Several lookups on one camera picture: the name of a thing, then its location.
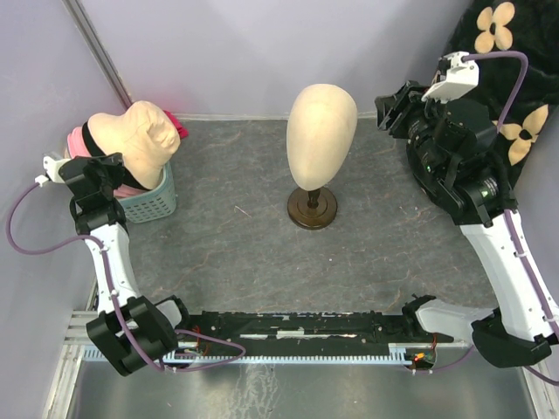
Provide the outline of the cream bucket hat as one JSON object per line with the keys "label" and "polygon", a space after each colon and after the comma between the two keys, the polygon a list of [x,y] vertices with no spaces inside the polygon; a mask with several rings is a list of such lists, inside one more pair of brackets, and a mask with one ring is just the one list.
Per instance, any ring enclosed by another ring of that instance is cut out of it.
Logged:
{"label": "cream bucket hat", "polygon": [[148,190],[158,187],[164,166],[181,142],[169,116],[145,100],[136,101],[122,115],[97,113],[87,128],[105,155],[122,154],[124,167]]}

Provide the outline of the light blue plastic basket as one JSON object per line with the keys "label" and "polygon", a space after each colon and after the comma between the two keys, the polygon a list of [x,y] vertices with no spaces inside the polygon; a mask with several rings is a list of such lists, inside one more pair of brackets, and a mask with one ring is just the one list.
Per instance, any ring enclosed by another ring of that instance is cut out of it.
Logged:
{"label": "light blue plastic basket", "polygon": [[176,191],[172,168],[168,162],[160,184],[137,196],[119,198],[130,223],[146,223],[170,216],[176,210]]}

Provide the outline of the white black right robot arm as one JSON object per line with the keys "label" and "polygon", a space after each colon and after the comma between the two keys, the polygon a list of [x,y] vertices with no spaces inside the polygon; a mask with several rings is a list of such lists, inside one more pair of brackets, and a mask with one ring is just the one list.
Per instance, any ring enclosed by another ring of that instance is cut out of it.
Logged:
{"label": "white black right robot arm", "polygon": [[474,346],[495,367],[532,367],[558,342],[558,305],[528,242],[487,108],[460,98],[440,103],[414,81],[377,97],[377,126],[405,141],[411,172],[429,199],[459,227],[493,288],[497,306],[475,309],[432,296],[408,305],[404,337],[443,334]]}

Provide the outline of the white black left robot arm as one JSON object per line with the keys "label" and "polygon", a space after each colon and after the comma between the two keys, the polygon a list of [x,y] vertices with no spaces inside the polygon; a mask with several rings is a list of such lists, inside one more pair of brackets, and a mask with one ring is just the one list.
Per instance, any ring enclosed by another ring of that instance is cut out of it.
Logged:
{"label": "white black left robot arm", "polygon": [[116,153],[75,157],[62,165],[59,175],[72,192],[71,215],[92,254],[98,283],[98,315],[86,324],[87,336],[127,376],[145,366],[162,371],[163,358],[191,335],[193,319],[177,296],[154,304],[139,292],[125,211],[114,196],[124,171]]}

